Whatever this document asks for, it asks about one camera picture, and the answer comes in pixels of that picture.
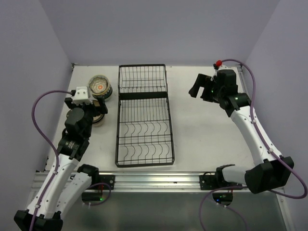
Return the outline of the beige plain bowl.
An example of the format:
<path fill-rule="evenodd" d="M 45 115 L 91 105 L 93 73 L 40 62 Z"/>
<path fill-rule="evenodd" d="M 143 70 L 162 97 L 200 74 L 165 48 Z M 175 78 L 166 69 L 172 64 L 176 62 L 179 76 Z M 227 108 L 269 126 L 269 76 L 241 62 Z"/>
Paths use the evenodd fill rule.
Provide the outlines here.
<path fill-rule="evenodd" d="M 105 114 L 95 116 L 95 117 L 93 118 L 93 123 L 92 123 L 92 125 L 93 125 L 94 127 L 100 127 L 100 126 L 102 126 L 103 123 L 104 123 L 104 117 L 105 117 Z"/>

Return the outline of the white scalloped patterned bowl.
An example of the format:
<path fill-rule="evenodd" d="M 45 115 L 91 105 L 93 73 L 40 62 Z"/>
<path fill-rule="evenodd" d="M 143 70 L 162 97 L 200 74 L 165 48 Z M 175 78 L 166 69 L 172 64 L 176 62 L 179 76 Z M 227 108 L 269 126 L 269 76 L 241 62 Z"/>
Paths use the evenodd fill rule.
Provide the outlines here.
<path fill-rule="evenodd" d="M 89 80 L 88 86 L 93 95 L 104 95 L 108 92 L 110 83 L 106 76 L 95 75 Z"/>

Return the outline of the yellow green patterned bowl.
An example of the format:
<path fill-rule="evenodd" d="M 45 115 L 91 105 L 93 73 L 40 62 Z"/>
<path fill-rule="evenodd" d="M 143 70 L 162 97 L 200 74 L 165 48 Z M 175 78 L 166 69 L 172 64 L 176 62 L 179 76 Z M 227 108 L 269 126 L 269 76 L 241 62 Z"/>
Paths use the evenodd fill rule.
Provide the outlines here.
<path fill-rule="evenodd" d="M 99 81 L 99 82 L 94 82 L 90 85 L 90 89 L 92 91 L 92 94 L 97 96 L 97 95 L 104 95 L 110 92 L 111 90 L 111 85 L 108 82 L 104 81 Z"/>

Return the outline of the teal white dotted bowl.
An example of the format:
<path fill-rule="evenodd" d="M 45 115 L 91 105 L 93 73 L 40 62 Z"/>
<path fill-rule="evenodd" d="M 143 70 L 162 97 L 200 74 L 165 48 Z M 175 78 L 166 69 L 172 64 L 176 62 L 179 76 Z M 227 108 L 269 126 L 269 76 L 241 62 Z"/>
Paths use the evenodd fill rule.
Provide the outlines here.
<path fill-rule="evenodd" d="M 104 99 L 104 101 L 105 102 L 107 102 L 108 100 L 110 100 L 112 98 L 112 93 L 111 92 L 109 92 L 109 93 L 107 93 L 107 94 L 104 94 L 104 95 L 97 95 L 97 96 L 95 96 L 95 99 Z"/>

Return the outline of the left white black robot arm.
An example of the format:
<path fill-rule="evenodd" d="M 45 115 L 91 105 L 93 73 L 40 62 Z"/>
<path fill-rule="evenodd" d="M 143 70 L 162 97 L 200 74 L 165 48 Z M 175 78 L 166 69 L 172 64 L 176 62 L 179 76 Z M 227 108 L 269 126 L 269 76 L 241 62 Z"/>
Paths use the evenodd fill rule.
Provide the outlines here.
<path fill-rule="evenodd" d="M 77 104 L 72 98 L 65 103 L 70 109 L 55 161 L 39 192 L 25 210 L 18 210 L 14 221 L 22 231 L 60 231 L 72 205 L 87 189 L 111 190 L 101 181 L 97 167 L 79 162 L 91 136 L 93 119 L 108 113 L 104 97 L 98 103 Z"/>

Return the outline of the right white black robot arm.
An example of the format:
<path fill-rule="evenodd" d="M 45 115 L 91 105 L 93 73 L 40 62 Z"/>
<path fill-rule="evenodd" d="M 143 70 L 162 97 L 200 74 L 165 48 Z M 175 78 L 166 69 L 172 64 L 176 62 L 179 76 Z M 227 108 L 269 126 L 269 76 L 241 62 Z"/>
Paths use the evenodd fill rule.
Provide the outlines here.
<path fill-rule="evenodd" d="M 235 123 L 254 162 L 252 169 L 234 164 L 217 167 L 215 185 L 220 189 L 245 185 L 254 194 L 285 186 L 294 162 L 291 157 L 282 156 L 261 126 L 255 128 L 258 119 L 250 114 L 254 109 L 249 96 L 238 92 L 236 73 L 227 68 L 218 70 L 212 77 L 199 74 L 189 90 L 190 96 L 195 98 L 200 88 L 204 89 L 201 99 L 218 103 Z"/>

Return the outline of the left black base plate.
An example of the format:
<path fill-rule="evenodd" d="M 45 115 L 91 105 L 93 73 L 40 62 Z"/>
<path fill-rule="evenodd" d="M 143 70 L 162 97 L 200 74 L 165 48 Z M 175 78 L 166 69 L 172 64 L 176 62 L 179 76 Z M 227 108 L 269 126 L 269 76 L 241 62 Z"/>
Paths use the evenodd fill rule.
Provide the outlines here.
<path fill-rule="evenodd" d="M 111 188 L 111 190 L 114 189 L 114 184 L 115 184 L 115 175 L 99 175 L 97 179 L 97 183 L 105 183 L 108 184 Z M 96 186 L 95 189 L 103 191 L 104 189 L 108 190 L 108 187 L 105 185 L 99 185 Z"/>

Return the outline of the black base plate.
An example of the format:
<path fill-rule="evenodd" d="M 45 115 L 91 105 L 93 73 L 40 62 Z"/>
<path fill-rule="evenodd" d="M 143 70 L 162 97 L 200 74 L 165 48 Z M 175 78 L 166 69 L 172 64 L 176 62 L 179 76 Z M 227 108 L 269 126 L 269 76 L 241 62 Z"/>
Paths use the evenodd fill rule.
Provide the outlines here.
<path fill-rule="evenodd" d="M 238 183 L 219 180 L 214 172 L 205 172 L 199 175 L 199 185 L 201 190 L 213 190 L 223 187 L 242 186 Z"/>
<path fill-rule="evenodd" d="M 114 184 L 115 184 L 115 175 L 99 175 L 97 179 L 97 183 L 105 183 L 108 184 L 111 188 L 111 190 L 114 189 Z M 96 186 L 95 189 L 103 191 L 104 189 L 108 190 L 108 187 L 105 185 L 99 185 Z"/>

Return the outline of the aluminium mounting rail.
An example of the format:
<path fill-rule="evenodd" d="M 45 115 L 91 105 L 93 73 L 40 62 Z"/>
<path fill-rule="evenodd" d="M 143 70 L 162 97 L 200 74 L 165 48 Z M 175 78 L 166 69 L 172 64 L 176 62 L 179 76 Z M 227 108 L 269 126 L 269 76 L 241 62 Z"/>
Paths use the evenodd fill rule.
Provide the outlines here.
<path fill-rule="evenodd" d="M 196 193 L 209 191 L 202 172 L 100 172 L 100 177 L 113 187 L 115 193 Z"/>

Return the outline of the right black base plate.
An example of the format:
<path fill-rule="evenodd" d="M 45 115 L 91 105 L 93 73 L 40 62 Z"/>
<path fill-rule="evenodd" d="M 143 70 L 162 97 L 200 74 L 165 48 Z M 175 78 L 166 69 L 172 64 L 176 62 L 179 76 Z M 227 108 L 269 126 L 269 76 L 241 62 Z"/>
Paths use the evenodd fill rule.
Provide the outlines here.
<path fill-rule="evenodd" d="M 214 172 L 205 172 L 199 175 L 199 185 L 201 190 L 213 190 L 223 187 L 242 186 L 238 183 L 219 180 Z"/>

